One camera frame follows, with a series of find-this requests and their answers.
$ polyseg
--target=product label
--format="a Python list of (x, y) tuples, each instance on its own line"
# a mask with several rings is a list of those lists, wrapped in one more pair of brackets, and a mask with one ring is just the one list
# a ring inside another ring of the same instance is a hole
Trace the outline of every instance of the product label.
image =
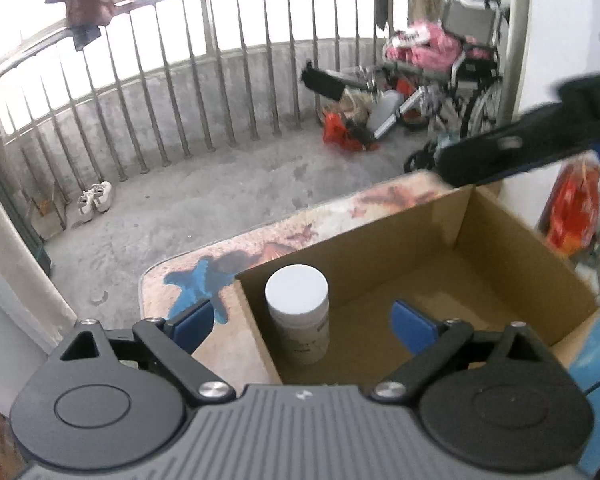
[(292, 362), (310, 365), (322, 359), (329, 346), (329, 316), (309, 328), (278, 326), (282, 346)]

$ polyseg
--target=cardboard box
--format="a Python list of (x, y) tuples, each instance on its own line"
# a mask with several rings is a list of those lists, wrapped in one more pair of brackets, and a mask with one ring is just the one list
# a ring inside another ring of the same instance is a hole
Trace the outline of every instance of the cardboard box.
[[(320, 269), (330, 286), (330, 346), (318, 363), (295, 367), (280, 348), (264, 298), (273, 272), (289, 264)], [(437, 319), (476, 330), (524, 320), (567, 364), (596, 313), (592, 293), (540, 237), (493, 195), (465, 187), (267, 262), (237, 276), (253, 314), (260, 357), (283, 383), (371, 386), (410, 358), (389, 312), (402, 299)]]

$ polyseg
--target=white plastic jar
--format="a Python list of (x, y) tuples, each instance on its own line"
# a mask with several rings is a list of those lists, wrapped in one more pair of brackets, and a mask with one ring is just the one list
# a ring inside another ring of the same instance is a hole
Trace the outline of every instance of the white plastic jar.
[(329, 285), (318, 269), (289, 265), (267, 280), (264, 295), (291, 362), (309, 365), (329, 346)]

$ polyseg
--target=railing bar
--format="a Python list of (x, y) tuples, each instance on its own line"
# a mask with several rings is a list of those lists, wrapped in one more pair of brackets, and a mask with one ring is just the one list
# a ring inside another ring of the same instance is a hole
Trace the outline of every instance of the railing bar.
[(373, 49), (373, 53), (372, 53), (372, 66), (376, 66), (376, 63), (378, 62), (378, 30), (376, 27), (376, 0), (374, 0), (374, 12), (372, 14), (372, 21), (373, 21), (373, 26), (374, 26), (374, 39), (373, 39), (373, 43), (372, 43), (372, 49)]
[[(314, 47), (314, 68), (318, 68), (318, 32), (315, 25), (315, 0), (311, 0), (311, 13), (313, 20), (313, 28), (314, 28), (314, 38), (313, 38), (313, 47)], [(314, 92), (314, 101), (315, 101), (315, 117), (320, 121), (320, 96)]]
[(184, 133), (184, 126), (182, 125), (182, 117), (180, 116), (180, 109), (178, 108), (178, 100), (176, 99), (176, 92), (173, 88), (173, 81), (171, 79), (171, 70), (169, 69), (169, 62), (167, 61), (167, 52), (164, 49), (164, 40), (162, 39), (162, 31), (160, 30), (160, 20), (158, 19), (158, 10), (154, 8), (155, 23), (158, 26), (158, 42), (160, 43), (160, 53), (162, 54), (162, 65), (164, 66), (164, 77), (167, 81), (167, 90), (169, 92), (169, 99), (171, 101), (171, 108), (173, 108), (173, 115), (176, 119), (176, 129), (180, 136), (180, 143), (182, 144), (182, 151), (184, 156), (191, 156), (189, 151), (189, 143), (187, 142), (187, 136)]
[(338, 0), (333, 0), (333, 18), (335, 25), (334, 56), (336, 60), (336, 70), (340, 70), (340, 32), (338, 31)]
[(264, 35), (267, 53), (267, 72), (269, 74), (269, 108), (273, 122), (273, 134), (280, 135), (280, 122), (278, 120), (278, 102), (276, 100), (276, 81), (273, 77), (273, 56), (271, 54), (271, 38), (269, 37), (269, 17), (267, 15), (267, 0), (262, 0), (264, 6)]
[(247, 109), (249, 111), (249, 124), (251, 129), (251, 140), (259, 140), (258, 129), (256, 127), (256, 112), (253, 108), (253, 94), (251, 93), (251, 75), (249, 73), (249, 58), (247, 54), (247, 44), (244, 43), (244, 31), (242, 30), (242, 16), (240, 14), (240, 0), (235, 0), (235, 6), (238, 11), (238, 30), (240, 31), (240, 47), (242, 49), (242, 67), (244, 69), (244, 88), (246, 91)]
[(91, 163), (91, 167), (93, 171), (95, 171), (96, 176), (98, 177), (98, 181), (102, 182), (104, 180), (104, 176), (100, 171), (100, 167), (96, 161), (95, 156), (93, 156), (93, 150), (91, 149), (91, 145), (87, 140), (87, 136), (84, 133), (84, 128), (82, 127), (82, 121), (80, 120), (80, 116), (78, 115), (78, 110), (75, 108), (74, 98), (71, 97), (71, 91), (69, 90), (69, 82), (66, 79), (66, 74), (64, 73), (64, 67), (62, 66), (62, 59), (58, 55), (58, 61), (60, 62), (60, 71), (62, 72), (62, 80), (64, 80), (64, 87), (66, 88), (66, 94), (69, 97), (69, 106), (71, 107), (71, 112), (74, 114), (75, 125), (78, 127), (78, 133), (80, 134), (80, 138), (82, 139), (82, 143), (84, 145), (84, 149), (87, 152), (87, 156), (89, 157), (89, 161)]
[(102, 133), (104, 134), (104, 140), (107, 143), (107, 147), (109, 148), (109, 153), (111, 154), (111, 158), (113, 159), (114, 164), (116, 165), (116, 170), (118, 171), (118, 177), (120, 182), (124, 182), (127, 177), (125, 174), (125, 170), (120, 163), (120, 158), (118, 156), (118, 152), (116, 151), (116, 147), (113, 144), (113, 139), (111, 138), (111, 134), (109, 132), (109, 128), (107, 127), (107, 123), (104, 120), (104, 113), (102, 111), (102, 106), (100, 106), (100, 99), (98, 98), (98, 93), (93, 87), (93, 80), (91, 79), (91, 72), (89, 70), (89, 63), (87, 63), (87, 57), (84, 55), (84, 51), (82, 51), (82, 59), (84, 60), (84, 67), (87, 71), (87, 79), (89, 80), (89, 88), (91, 88), (91, 94), (93, 95), (93, 103), (96, 105), (96, 114), (98, 115), (98, 120), (100, 121), (100, 127), (102, 128)]
[(222, 102), (222, 112), (224, 113), (224, 127), (226, 128), (226, 136), (229, 139), (229, 146), (235, 146), (234, 126), (231, 122), (231, 110), (229, 110), (229, 99), (226, 96), (226, 85), (224, 83), (224, 71), (222, 70), (222, 55), (218, 48), (218, 33), (216, 31), (216, 17), (214, 15), (214, 3), (212, 0), (206, 0), (208, 9), (211, 12), (211, 34), (216, 46), (216, 77), (218, 78), (218, 89), (220, 91), (220, 99)]
[(55, 165), (53, 164), (51, 157), (49, 156), (49, 152), (45, 146), (45, 143), (42, 140), (42, 134), (40, 133), (40, 126), (38, 124), (38, 121), (35, 120), (35, 118), (33, 117), (33, 113), (31, 112), (31, 108), (29, 107), (29, 102), (27, 101), (27, 96), (24, 93), (24, 90), (22, 88), (20, 88), (20, 89), (22, 90), (22, 98), (24, 99), (24, 105), (25, 105), (25, 108), (27, 109), (27, 114), (29, 114), (29, 119), (31, 121), (31, 124), (33, 125), (33, 132), (34, 132), (34, 135), (38, 142), (38, 145), (40, 147), (40, 151), (42, 152), (42, 155), (45, 157), (46, 164), (49, 167), (51, 176), (54, 178), (55, 185), (58, 186), (58, 189), (60, 190), (60, 193), (62, 194), (62, 200), (64, 201), (65, 204), (68, 204), (69, 199), (67, 198), (67, 195), (64, 192), (64, 189), (62, 188), (60, 181), (58, 180), (58, 172), (56, 171), (56, 168), (54, 167)]
[(49, 117), (51, 118), (51, 123), (54, 126), (56, 137), (58, 137), (58, 141), (60, 142), (60, 146), (62, 147), (62, 151), (66, 157), (66, 161), (69, 164), (72, 173), (74, 174), (75, 181), (78, 183), (78, 187), (80, 190), (84, 191), (86, 187), (80, 178), (80, 173), (78, 173), (78, 168), (72, 159), (71, 153), (69, 153), (69, 148), (67, 147), (66, 142), (64, 142), (64, 137), (62, 136), (62, 131), (60, 130), (60, 124), (58, 124), (58, 118), (51, 107), (51, 101), (49, 100), (49, 95), (46, 93), (45, 82), (42, 79), (42, 75), (40, 75), (40, 84), (42, 85), (42, 93), (45, 95), (46, 106), (49, 108)]
[(184, 13), (184, 27), (187, 33), (187, 46), (189, 47), (189, 60), (191, 62), (191, 76), (193, 77), (193, 86), (196, 91), (196, 99), (198, 101), (198, 112), (200, 113), (200, 123), (202, 124), (202, 132), (205, 136), (206, 148), (209, 151), (215, 150), (213, 143), (211, 142), (211, 134), (209, 132), (209, 123), (206, 119), (205, 101), (202, 98), (202, 88), (200, 88), (200, 76), (198, 75), (198, 64), (196, 62), (196, 56), (193, 54), (193, 45), (191, 44), (191, 34), (189, 32), (189, 20), (187, 19), (187, 10), (182, 2), (182, 12)]
[(60, 210), (58, 209), (58, 206), (56, 205), (56, 189), (60, 190), (60, 193), (62, 193), (62, 189), (59, 187), (59, 184), (56, 182), (56, 184), (54, 184), (54, 188), (51, 192), (51, 205), (54, 207), (54, 210), (56, 211), (56, 215), (58, 215), (58, 220), (60, 222), (60, 227), (62, 228), (62, 231), (66, 231), (66, 221), (64, 220), (64, 218), (62, 218), (62, 214), (60, 213)]
[[(9, 109), (9, 103), (7, 102), (7, 99), (4, 100), (4, 107), (7, 110), (7, 117), (9, 118), (9, 121), (11, 122), (13, 131), (15, 132), (16, 125), (15, 125), (15, 122), (13, 121), (13, 116), (11, 115), (11, 110)], [(16, 146), (20, 149), (20, 153), (22, 154), (22, 158), (24, 159), (25, 165), (26, 165), (27, 169), (29, 170), (29, 173), (31, 174), (31, 179), (33, 181), (35, 190), (37, 190), (38, 193), (40, 193), (40, 195), (42, 195), (43, 199), (46, 200), (46, 194), (42, 191), (42, 186), (40, 186), (40, 181), (36, 178), (36, 175), (33, 173), (33, 168), (31, 166), (31, 163), (27, 157), (27, 154), (25, 153), (25, 151), (22, 147), (22, 144), (21, 144), (18, 136), (15, 137), (15, 142), (16, 142)], [(40, 206), (38, 204), (36, 204), (36, 208), (38, 209), (40, 216), (42, 216), (42, 210), (40, 209)]]
[(298, 69), (296, 67), (296, 40), (294, 39), (294, 28), (291, 19), (291, 0), (286, 0), (286, 10), (289, 17), (289, 54), (291, 64), (291, 93), (294, 100), (294, 117), (296, 126), (300, 128), (300, 103), (298, 100)]
[(140, 164), (140, 173), (147, 173), (149, 168), (146, 166), (144, 161), (144, 156), (142, 156), (142, 150), (140, 149), (140, 143), (138, 142), (138, 138), (136, 137), (136, 131), (134, 129), (134, 125), (131, 122), (131, 116), (129, 115), (129, 110), (126, 107), (126, 99), (125, 95), (122, 92), (122, 85), (120, 84), (120, 78), (118, 77), (118, 70), (116, 70), (116, 62), (113, 59), (113, 50), (111, 49), (111, 43), (109, 41), (109, 33), (107, 32), (107, 27), (104, 28), (104, 37), (107, 40), (107, 48), (109, 49), (109, 59), (111, 61), (111, 69), (113, 70), (113, 79), (115, 79), (116, 83), (116, 92), (118, 93), (118, 99), (120, 100), (120, 109), (122, 110), (122, 115), (125, 118), (126, 129), (129, 132), (129, 137), (131, 137), (131, 143), (134, 146), (134, 151), (136, 152), (136, 158), (138, 159), (138, 164)]
[(360, 66), (360, 30), (358, 29), (358, 0), (356, 1), (356, 66)]
[(389, 37), (392, 37), (394, 34), (394, 0), (387, 0), (387, 7), (386, 24), (389, 28)]
[(32, 205), (33, 205), (33, 207), (35, 207), (38, 210), (38, 213), (40, 213), (40, 216), (42, 216), (42, 210), (40, 209), (40, 206), (36, 203), (36, 201), (33, 200), (33, 197), (29, 196), (29, 193), (27, 193), (27, 191), (24, 188), (22, 188), (20, 190), (20, 192), (22, 193), (24, 200), (27, 202), (26, 219), (31, 221), (31, 216), (33, 215), (33, 208), (31, 207)]
[(158, 145), (160, 151), (160, 158), (162, 159), (162, 165), (166, 168), (171, 164), (171, 161), (167, 158), (167, 152), (164, 149), (164, 143), (162, 142), (162, 136), (160, 135), (160, 128), (158, 127), (158, 121), (155, 118), (154, 105), (151, 102), (151, 94), (149, 94), (149, 87), (146, 84), (146, 75), (142, 69), (142, 63), (140, 62), (140, 51), (138, 50), (138, 41), (136, 40), (136, 30), (134, 29), (134, 20), (129, 14), (129, 24), (131, 25), (131, 37), (134, 40), (134, 51), (136, 53), (136, 61), (138, 62), (138, 74), (140, 75), (140, 84), (142, 85), (142, 93), (144, 94), (144, 102), (146, 104), (147, 112), (149, 113), (149, 120), (151, 121), (151, 128), (154, 131), (155, 142)]
[(13, 116), (11, 115), (11, 110), (9, 110), (9, 103), (7, 99), (4, 100), (4, 107), (7, 109), (7, 117), (9, 118), (9, 122), (11, 123), (11, 127), (13, 128), (13, 132), (16, 132), (16, 123), (13, 121)]
[[(31, 175), (31, 180), (32, 180), (33, 186), (35, 188), (34, 190), (36, 190), (38, 193), (40, 193), (43, 200), (48, 200), (48, 198), (46, 197), (46, 194), (42, 191), (42, 186), (40, 186), (40, 181), (36, 178), (36, 174), (33, 172), (33, 167), (31, 165), (29, 157), (27, 156), (27, 153), (24, 151), (22, 146), (18, 146), (18, 147), (20, 149), (20, 154), (22, 155), (22, 158), (24, 160), (24, 164), (27, 167), (27, 169), (29, 170), (29, 173)], [(42, 216), (42, 209), (40, 208), (40, 204), (36, 203), (36, 201), (33, 199), (33, 196), (31, 197), (31, 200), (33, 201), (33, 203), (36, 204), (36, 209), (40, 213), (40, 216)]]
[(206, 52), (211, 54), (216, 51), (216, 44), (211, 34), (211, 21), (209, 20), (209, 9), (206, 0), (200, 0), (200, 11), (202, 12), (202, 31), (205, 35)]

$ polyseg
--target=concrete wall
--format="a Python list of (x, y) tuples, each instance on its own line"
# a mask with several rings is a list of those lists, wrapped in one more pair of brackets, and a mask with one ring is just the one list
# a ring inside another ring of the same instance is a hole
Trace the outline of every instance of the concrete wall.
[[(381, 51), (383, 40), (378, 39), (378, 53)], [(319, 64), (322, 68), (334, 68), (334, 41), (319, 40), (318, 42)], [(244, 70), (242, 65), (242, 54), (238, 52), (227, 52), (222, 55), (222, 66), (226, 81), (227, 95), (230, 103), (231, 118), (238, 144), (252, 142), (249, 131), (249, 113), (246, 105), (246, 92), (244, 85)], [(280, 127), (291, 127), (293, 122), (293, 98), (292, 78), (290, 70), (290, 57), (288, 44), (276, 44), (272, 49), (274, 66), (274, 81), (276, 86), (276, 98)], [(269, 109), (269, 77), (267, 71), (267, 58), (263, 47), (250, 49), (249, 68), (251, 76), (252, 95), (256, 125), (261, 138), (272, 136), (272, 119)], [(307, 60), (313, 59), (313, 47), (311, 41), (299, 41), (296, 43), (296, 69), (298, 77)], [(214, 146), (222, 146), (227, 143), (224, 128), (224, 115), (222, 113), (221, 99), (218, 90), (218, 78), (216, 77), (216, 61), (214, 57), (203, 56), (198, 60), (198, 72), (200, 84), (205, 103), (205, 111), (208, 119), (210, 135)], [(372, 40), (360, 41), (360, 61), (362, 65), (372, 63)], [(352, 39), (340, 40), (340, 65), (341, 67), (354, 66), (354, 41)], [(206, 153), (206, 145), (200, 123), (190, 65), (188, 63), (175, 66), (171, 70), (174, 90), (182, 117), (182, 123), (193, 156), (201, 156)], [(177, 162), (184, 158), (180, 137), (178, 136), (173, 109), (168, 95), (164, 73), (158, 72), (148, 77), (148, 87), (152, 98), (158, 126), (164, 142), (165, 150), (171, 162)], [(132, 82), (123, 88), (126, 104), (129, 108), (131, 120), (138, 136), (142, 154), (149, 168), (161, 166), (160, 153), (154, 137), (154, 132), (149, 120), (144, 94), (139, 82)], [(299, 104), (303, 121), (315, 121), (314, 94), (309, 92), (302, 83), (298, 83)], [(128, 176), (134, 176), (140, 171), (136, 154), (133, 149), (126, 124), (120, 111), (120, 100), (116, 91), (108, 92), (100, 97), (104, 111), (105, 121), (114, 139), (116, 150), (125, 167)], [(94, 151), (95, 158), (106, 179), (117, 181), (118, 174), (110, 156), (109, 149), (102, 135), (102, 129), (98, 121), (95, 106), (92, 101), (84, 102), (77, 107), (78, 114), (84, 125), (86, 137)], [(84, 145), (78, 134), (78, 129), (72, 116), (71, 110), (65, 110), (58, 114), (58, 121), (62, 134), (68, 145), (80, 173), (81, 178), (87, 185), (96, 182), (96, 174), (91, 167)], [(62, 152), (61, 145), (56, 137), (51, 121), (40, 125), (43, 141), (52, 154), (53, 162), (58, 169), (59, 180), (63, 188), (70, 196), (79, 193), (78, 185), (74, 179), (66, 157)], [(33, 164), (34, 173), (46, 190), (50, 190), (53, 179), (45, 162), (42, 151), (34, 136), (28, 132), (19, 139), (12, 140), (7, 144), (7, 150), (14, 167), (20, 172), (20, 179), (29, 192), (33, 192), (30, 174), (28, 173), (20, 153), (22, 147), (27, 157)]]
[[(519, 111), (557, 100), (560, 81), (600, 72), (600, 0), (531, 0)], [(505, 181), (500, 199), (535, 226), (560, 164)]]

